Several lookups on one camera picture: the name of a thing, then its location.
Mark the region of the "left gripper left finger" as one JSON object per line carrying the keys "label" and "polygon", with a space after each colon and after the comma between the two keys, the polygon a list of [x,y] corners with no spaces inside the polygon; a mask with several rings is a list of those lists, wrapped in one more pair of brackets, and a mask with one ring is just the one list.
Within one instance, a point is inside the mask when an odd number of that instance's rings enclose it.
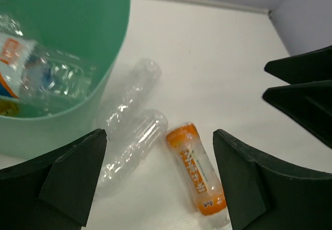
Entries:
{"label": "left gripper left finger", "polygon": [[87,225],[106,150],[106,132],[1,169],[1,229],[81,229]]}

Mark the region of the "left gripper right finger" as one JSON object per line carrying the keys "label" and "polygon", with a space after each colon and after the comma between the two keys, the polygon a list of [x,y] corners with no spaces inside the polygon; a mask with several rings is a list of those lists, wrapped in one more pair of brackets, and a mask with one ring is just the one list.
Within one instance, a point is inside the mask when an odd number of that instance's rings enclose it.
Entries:
{"label": "left gripper right finger", "polygon": [[213,148],[233,229],[331,229],[331,174],[262,152],[224,130]]}

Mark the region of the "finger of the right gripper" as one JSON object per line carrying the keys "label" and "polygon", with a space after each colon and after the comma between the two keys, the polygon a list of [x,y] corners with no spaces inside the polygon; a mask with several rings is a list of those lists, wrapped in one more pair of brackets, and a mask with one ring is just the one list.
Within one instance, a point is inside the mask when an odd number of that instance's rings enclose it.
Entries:
{"label": "finger of the right gripper", "polygon": [[331,46],[268,62],[264,71],[289,83],[331,79]]}
{"label": "finger of the right gripper", "polygon": [[331,148],[331,80],[269,88],[262,98]]}

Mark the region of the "orange label bottle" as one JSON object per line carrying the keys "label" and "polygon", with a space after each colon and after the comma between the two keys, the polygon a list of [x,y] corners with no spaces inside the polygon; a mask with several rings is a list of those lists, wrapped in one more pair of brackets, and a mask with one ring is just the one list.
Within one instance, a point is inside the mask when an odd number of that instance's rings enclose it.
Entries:
{"label": "orange label bottle", "polygon": [[170,129],[165,140],[187,180],[192,200],[209,229],[230,227],[222,183],[204,149],[196,126],[187,122]]}

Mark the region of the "blue label water bottle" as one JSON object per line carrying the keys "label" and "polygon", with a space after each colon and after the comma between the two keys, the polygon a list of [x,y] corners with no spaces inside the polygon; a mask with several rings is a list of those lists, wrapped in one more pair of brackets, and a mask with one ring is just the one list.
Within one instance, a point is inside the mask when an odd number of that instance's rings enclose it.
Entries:
{"label": "blue label water bottle", "polygon": [[19,99],[47,114],[58,113],[84,101],[96,76],[89,60],[37,44],[25,64]]}

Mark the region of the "white blue label bottle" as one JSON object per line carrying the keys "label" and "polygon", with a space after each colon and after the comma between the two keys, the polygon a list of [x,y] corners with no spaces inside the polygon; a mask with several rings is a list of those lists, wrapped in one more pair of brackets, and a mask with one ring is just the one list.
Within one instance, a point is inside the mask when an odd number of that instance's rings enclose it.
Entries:
{"label": "white blue label bottle", "polygon": [[1,96],[19,98],[22,75],[37,41],[1,33]]}

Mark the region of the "small yellow cap bottle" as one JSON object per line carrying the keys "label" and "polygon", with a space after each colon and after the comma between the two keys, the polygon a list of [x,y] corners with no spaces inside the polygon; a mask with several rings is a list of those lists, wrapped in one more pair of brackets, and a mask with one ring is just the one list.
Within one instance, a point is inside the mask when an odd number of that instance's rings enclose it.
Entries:
{"label": "small yellow cap bottle", "polygon": [[20,109],[17,103],[1,99],[0,114],[2,116],[14,117],[19,112]]}

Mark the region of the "clear unlabeled bottle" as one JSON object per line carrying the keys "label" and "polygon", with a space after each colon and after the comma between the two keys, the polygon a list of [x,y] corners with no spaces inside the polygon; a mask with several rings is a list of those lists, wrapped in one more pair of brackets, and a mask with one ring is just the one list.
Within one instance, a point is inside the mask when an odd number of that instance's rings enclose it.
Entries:
{"label": "clear unlabeled bottle", "polygon": [[23,37],[21,13],[12,0],[1,0],[1,32]]}

